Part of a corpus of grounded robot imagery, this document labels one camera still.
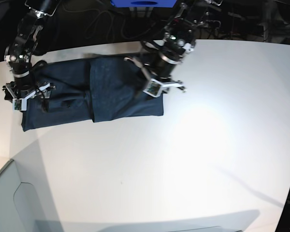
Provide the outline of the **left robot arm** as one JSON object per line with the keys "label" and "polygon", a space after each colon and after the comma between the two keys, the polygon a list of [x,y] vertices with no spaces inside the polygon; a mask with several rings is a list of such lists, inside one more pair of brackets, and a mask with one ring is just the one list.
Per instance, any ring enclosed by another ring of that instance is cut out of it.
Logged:
{"label": "left robot arm", "polygon": [[210,10],[217,10],[222,4],[220,0],[187,0],[181,1],[178,11],[170,17],[163,28],[163,43],[153,40],[142,40],[142,48],[152,54],[150,63],[144,63],[137,57],[125,57],[141,70],[146,83],[143,92],[152,98],[158,98],[175,87],[186,92],[182,81],[172,79],[175,67],[194,51],[197,30],[212,27],[216,29],[219,21],[211,19]]}

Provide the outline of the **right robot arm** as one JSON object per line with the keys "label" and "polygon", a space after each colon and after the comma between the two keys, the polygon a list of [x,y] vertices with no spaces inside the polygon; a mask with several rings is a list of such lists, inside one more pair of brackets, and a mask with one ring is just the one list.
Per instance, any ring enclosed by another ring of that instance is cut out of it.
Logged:
{"label": "right robot arm", "polygon": [[28,101],[36,97],[41,101],[42,110],[48,111],[47,100],[55,86],[49,82],[40,84],[36,80],[34,69],[37,66],[32,65],[31,58],[38,45],[44,22],[54,15],[59,4],[59,0],[25,1],[29,12],[18,24],[15,40],[7,47],[7,64],[14,80],[2,87],[4,99],[11,102],[16,111],[26,111]]}

